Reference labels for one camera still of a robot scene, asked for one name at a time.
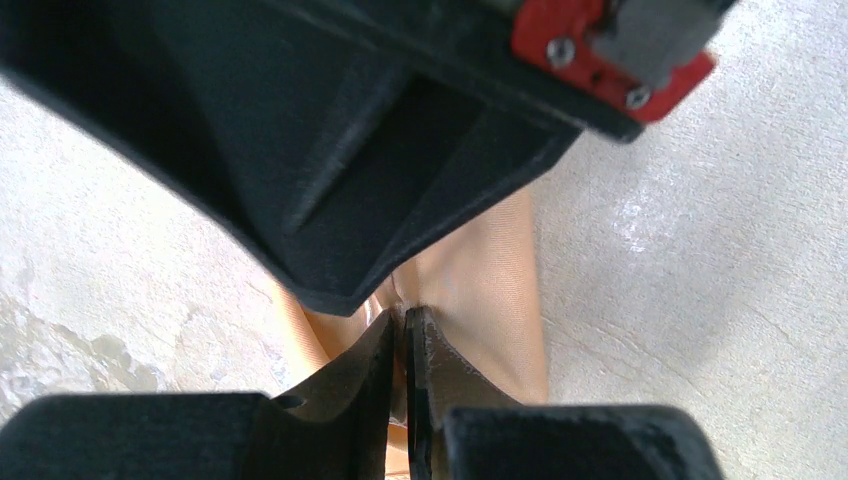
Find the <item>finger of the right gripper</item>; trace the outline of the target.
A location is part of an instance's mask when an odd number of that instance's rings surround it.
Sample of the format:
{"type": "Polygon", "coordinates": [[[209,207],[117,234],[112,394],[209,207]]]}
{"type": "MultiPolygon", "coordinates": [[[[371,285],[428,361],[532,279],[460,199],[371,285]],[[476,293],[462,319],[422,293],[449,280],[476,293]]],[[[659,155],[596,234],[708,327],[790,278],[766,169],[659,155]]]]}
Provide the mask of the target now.
{"type": "Polygon", "coordinates": [[[478,1],[5,1],[1,71],[346,316],[582,133],[510,32],[478,1]]]}

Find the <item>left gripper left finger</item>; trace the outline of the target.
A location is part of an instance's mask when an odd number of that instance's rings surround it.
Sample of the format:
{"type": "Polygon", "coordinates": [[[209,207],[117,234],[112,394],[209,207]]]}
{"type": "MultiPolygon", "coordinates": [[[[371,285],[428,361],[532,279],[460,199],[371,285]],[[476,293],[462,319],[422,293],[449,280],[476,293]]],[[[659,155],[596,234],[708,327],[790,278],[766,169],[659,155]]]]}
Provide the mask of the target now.
{"type": "Polygon", "coordinates": [[[1,430],[5,479],[380,479],[395,324],[373,321],[277,397],[80,394],[37,399],[1,430]]]}

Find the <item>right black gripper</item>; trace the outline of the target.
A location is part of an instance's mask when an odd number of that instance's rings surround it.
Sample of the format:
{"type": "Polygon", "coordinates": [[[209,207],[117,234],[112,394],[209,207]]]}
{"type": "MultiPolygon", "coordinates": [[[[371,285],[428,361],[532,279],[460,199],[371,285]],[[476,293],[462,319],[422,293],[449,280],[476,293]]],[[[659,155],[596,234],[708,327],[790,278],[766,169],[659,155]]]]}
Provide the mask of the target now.
{"type": "Polygon", "coordinates": [[[729,1],[276,1],[539,126],[635,140],[713,71],[729,1]]]}

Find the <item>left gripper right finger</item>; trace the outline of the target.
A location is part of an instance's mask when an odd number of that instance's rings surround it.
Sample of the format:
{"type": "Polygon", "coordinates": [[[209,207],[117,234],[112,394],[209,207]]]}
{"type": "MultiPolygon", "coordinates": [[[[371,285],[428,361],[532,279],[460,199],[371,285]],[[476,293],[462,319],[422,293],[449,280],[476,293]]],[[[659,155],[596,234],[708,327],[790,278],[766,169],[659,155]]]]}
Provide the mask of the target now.
{"type": "Polygon", "coordinates": [[[436,313],[405,314],[414,479],[721,479],[704,432],[663,405],[530,406],[446,339],[436,313]]]}

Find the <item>peach cloth napkin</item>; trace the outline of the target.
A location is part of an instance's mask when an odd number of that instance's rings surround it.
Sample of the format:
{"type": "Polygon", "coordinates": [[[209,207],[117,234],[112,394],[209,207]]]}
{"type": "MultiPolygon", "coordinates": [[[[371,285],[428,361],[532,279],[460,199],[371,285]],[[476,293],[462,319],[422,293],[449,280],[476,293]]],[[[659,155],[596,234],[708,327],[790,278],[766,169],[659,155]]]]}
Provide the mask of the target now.
{"type": "Polygon", "coordinates": [[[266,412],[274,479],[459,479],[496,416],[548,398],[531,196],[521,190],[415,255],[350,316],[281,285],[299,383],[266,412]]]}

